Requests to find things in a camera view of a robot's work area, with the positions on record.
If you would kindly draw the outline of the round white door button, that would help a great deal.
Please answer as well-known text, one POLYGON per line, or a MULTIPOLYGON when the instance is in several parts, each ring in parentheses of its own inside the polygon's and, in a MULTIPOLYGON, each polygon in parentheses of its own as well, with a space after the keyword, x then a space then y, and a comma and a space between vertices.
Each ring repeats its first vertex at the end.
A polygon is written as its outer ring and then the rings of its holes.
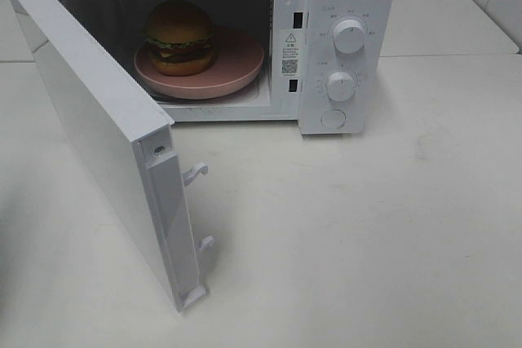
POLYGON ((344 127, 346 114, 340 109, 331 109, 321 116, 321 124, 329 129, 339 130, 344 127))

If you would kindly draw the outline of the pink round plate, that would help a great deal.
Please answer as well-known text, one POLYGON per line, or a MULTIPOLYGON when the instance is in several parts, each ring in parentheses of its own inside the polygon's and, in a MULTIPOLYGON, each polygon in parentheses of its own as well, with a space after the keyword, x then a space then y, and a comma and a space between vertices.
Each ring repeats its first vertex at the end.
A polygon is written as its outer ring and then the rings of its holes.
POLYGON ((135 53, 135 70, 146 86, 176 99, 213 99, 230 95, 249 85, 261 71, 263 46, 245 31, 219 26, 215 47, 218 54, 214 63, 191 76, 159 73, 145 48, 135 53))

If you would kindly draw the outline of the white microwave door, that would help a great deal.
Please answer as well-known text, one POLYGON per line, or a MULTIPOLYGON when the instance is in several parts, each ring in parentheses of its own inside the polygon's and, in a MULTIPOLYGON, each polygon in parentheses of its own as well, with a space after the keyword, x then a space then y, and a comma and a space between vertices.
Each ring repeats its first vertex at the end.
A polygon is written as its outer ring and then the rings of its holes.
POLYGON ((58 0, 11 0, 60 123, 178 311, 206 295, 173 119, 58 0))

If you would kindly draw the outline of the burger with lettuce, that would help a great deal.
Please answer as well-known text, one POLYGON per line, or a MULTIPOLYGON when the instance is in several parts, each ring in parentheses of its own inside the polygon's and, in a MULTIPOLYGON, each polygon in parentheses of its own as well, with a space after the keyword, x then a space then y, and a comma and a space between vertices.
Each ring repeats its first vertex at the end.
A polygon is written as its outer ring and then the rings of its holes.
POLYGON ((215 61, 214 25, 200 7, 185 0, 157 5, 144 28, 146 49, 161 74, 185 77, 201 73, 215 61))

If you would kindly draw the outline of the glass microwave turntable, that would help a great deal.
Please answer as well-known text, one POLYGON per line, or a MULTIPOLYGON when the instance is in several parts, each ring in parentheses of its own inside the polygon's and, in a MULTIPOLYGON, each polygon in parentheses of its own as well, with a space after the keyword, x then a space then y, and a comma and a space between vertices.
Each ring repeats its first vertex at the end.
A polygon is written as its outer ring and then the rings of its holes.
POLYGON ((181 99, 164 95, 151 89, 148 89, 148 93, 157 101, 176 104, 189 104, 192 102, 196 104, 236 104, 242 103, 243 101, 250 102, 257 99, 260 95, 259 76, 257 76, 249 85, 241 88, 238 91, 235 91, 229 95, 224 95, 211 99, 181 99))

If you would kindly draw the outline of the white warning label sticker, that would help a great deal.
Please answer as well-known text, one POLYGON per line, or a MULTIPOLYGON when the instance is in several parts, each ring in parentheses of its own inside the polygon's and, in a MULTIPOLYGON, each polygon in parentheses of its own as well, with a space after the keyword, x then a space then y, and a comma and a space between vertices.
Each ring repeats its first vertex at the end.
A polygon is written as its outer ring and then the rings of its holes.
POLYGON ((283 77, 296 77, 299 74, 303 52, 303 30, 284 29, 279 33, 279 70, 283 77))

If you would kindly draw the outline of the lower white microwave knob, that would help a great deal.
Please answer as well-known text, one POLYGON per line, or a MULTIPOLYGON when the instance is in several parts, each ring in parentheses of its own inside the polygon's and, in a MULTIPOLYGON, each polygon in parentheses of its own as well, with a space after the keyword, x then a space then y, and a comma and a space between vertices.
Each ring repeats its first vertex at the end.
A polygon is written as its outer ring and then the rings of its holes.
POLYGON ((349 100, 354 95, 355 88, 356 80, 350 73, 336 72, 326 80, 326 93, 334 102, 349 100))

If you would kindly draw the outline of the white microwave knob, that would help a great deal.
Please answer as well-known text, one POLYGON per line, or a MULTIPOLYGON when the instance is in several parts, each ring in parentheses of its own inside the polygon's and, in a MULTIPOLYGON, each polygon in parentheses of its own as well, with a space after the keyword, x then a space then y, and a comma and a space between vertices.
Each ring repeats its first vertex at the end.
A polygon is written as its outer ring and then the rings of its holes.
POLYGON ((350 73, 336 72, 326 80, 326 93, 334 102, 349 100, 354 95, 355 88, 356 80, 350 73))
POLYGON ((365 35, 362 22, 353 18, 339 21, 332 30, 335 49, 347 55, 357 52, 364 46, 365 35))

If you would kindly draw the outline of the white microwave oven body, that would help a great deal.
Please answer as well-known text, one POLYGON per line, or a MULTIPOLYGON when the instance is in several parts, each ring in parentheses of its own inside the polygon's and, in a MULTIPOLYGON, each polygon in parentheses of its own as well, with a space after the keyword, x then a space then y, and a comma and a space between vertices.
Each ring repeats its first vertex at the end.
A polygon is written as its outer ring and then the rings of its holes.
POLYGON ((259 76, 257 99, 236 104, 176 104, 155 100, 134 66, 144 43, 144 21, 164 0, 58 0, 84 29, 133 77, 145 92, 177 122, 296 121, 302 134, 353 134, 365 123, 365 112, 378 63, 392 0, 189 0, 207 10, 221 25, 237 27, 259 38, 265 60, 259 76), (365 27, 365 44, 357 52, 335 49, 333 27, 341 20, 357 19, 365 27), (279 70, 279 33, 303 30, 299 74, 283 77, 279 70), (334 102, 326 93, 326 80, 336 72, 356 80, 354 95, 334 102), (343 128, 321 124, 321 116, 340 109, 343 128))

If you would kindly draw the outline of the upper white microwave knob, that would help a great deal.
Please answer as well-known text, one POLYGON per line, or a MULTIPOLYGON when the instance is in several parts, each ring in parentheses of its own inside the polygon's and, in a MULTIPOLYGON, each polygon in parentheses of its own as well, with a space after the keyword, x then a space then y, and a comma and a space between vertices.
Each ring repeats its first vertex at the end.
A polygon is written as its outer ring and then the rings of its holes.
POLYGON ((364 46, 365 35, 362 22, 353 18, 339 21, 332 30, 335 49, 347 55, 357 52, 364 46))

